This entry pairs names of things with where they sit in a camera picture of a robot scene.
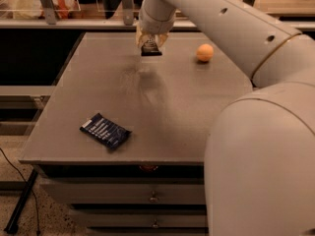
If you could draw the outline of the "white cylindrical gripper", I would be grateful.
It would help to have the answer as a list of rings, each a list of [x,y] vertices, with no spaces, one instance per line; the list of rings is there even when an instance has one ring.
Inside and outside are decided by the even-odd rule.
[[[175,7],[164,0],[144,0],[136,26],[136,45],[142,52],[150,50],[150,34],[158,34],[157,46],[162,47],[175,21]]]

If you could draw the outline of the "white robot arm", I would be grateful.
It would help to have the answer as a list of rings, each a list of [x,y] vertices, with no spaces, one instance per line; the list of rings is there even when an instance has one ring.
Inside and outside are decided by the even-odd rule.
[[[238,0],[145,0],[137,37],[181,11],[256,90],[213,124],[204,159],[210,236],[314,236],[314,41]]]

